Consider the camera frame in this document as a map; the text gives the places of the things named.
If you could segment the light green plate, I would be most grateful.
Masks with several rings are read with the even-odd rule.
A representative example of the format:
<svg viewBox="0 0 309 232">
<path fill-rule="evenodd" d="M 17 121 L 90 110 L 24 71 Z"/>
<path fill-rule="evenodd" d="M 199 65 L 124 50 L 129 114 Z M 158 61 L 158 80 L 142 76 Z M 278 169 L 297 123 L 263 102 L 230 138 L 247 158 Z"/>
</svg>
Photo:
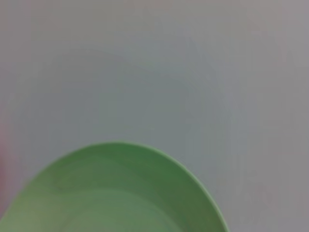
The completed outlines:
<svg viewBox="0 0 309 232">
<path fill-rule="evenodd" d="M 164 153 L 91 145 L 38 173 L 0 219 L 0 232 L 229 232 L 201 183 Z"/>
</svg>

